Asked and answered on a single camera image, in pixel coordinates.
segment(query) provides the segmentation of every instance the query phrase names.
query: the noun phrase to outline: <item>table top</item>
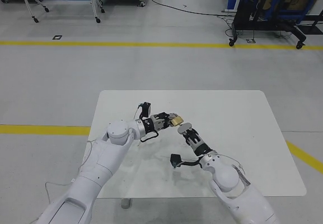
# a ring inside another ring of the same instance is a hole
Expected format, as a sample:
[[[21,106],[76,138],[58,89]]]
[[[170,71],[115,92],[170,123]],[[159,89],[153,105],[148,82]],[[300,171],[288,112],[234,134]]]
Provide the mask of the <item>table top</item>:
[[[218,153],[242,163],[246,177],[264,196],[303,196],[305,185],[277,121],[261,91],[102,91],[89,140],[115,120],[132,120],[139,103],[151,103],[151,114],[177,113]],[[170,154],[195,158],[176,128],[145,143],[135,141],[120,169],[98,198],[215,197],[212,178],[200,166],[173,169]],[[234,162],[223,157],[225,163]],[[229,196],[237,196],[242,184]]]

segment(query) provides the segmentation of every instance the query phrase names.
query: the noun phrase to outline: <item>concrete floor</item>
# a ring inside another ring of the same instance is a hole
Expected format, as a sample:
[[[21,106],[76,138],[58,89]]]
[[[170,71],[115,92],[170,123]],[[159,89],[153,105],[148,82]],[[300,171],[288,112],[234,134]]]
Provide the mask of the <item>concrete floor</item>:
[[[206,0],[173,2],[191,11],[219,13]],[[24,4],[0,2],[0,40],[228,43],[219,18],[192,15],[147,2],[144,8],[105,6],[96,24],[88,2],[45,1],[35,24]],[[238,43],[246,43],[245,32]],[[294,45],[256,32],[258,44]],[[323,45],[308,36],[307,45]],[[286,140],[323,162],[323,51],[0,46],[0,124],[90,126],[102,90],[262,90]],[[74,177],[87,137],[0,134],[0,224],[29,223],[48,204],[44,182]],[[323,175],[294,157],[304,197],[268,198],[283,223],[323,223]],[[50,187],[51,197],[63,187]],[[92,223],[234,223],[215,198],[98,199]]]

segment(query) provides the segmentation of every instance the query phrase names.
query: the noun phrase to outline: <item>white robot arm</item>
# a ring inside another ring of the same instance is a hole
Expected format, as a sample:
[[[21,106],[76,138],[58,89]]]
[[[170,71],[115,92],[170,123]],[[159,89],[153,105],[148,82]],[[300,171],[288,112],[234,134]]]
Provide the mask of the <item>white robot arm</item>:
[[[186,143],[191,146],[199,159],[195,162],[183,162],[180,155],[172,154],[170,162],[174,168],[181,165],[200,165],[203,170],[211,172],[212,180],[209,182],[211,190],[229,210],[237,223],[280,224],[265,197],[236,166],[222,163],[220,155],[208,147],[190,123],[180,125],[177,131],[184,136]],[[224,193],[233,190],[239,180],[244,185],[242,193],[235,198],[226,197]]]
[[[101,188],[115,174],[134,140],[146,134],[173,127],[182,122],[177,114],[151,115],[150,104],[140,104],[142,113],[137,120],[111,123],[102,137],[95,140],[92,151],[68,191],[50,203],[37,224],[88,224],[92,207]]]

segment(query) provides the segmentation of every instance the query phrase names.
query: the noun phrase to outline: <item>yellow floor line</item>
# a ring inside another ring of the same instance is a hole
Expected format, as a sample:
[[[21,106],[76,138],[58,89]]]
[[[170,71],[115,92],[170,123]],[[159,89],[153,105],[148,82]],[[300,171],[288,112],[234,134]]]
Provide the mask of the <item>yellow floor line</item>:
[[[82,42],[82,41],[3,41],[0,45],[18,46],[104,46],[104,47],[149,47],[149,48],[228,48],[217,43],[140,43],[140,42]],[[296,50],[295,45],[235,44],[236,49]],[[302,50],[323,50],[323,46],[304,46]]]
[[[0,125],[0,134],[87,136],[89,131],[90,127],[78,126]]]
[[[301,150],[297,146],[293,145],[292,143],[287,141],[288,148],[290,152],[301,159],[306,164],[313,167],[315,170],[323,174],[323,163],[317,160],[316,158],[309,155],[307,152]]]
[[[44,126],[44,125],[3,125],[0,124],[0,134],[45,134],[87,136],[90,127],[79,126]],[[323,174],[323,163],[312,157],[305,151],[287,141],[290,152],[300,160]]]

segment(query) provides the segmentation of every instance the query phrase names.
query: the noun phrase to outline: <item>brass padlock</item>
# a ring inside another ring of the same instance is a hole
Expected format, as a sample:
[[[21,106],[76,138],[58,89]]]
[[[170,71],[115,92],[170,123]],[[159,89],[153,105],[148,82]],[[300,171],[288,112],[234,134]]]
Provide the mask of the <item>brass padlock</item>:
[[[177,116],[173,120],[171,120],[171,124],[173,126],[178,126],[178,125],[182,124],[183,122],[184,122],[184,120],[180,116]]]

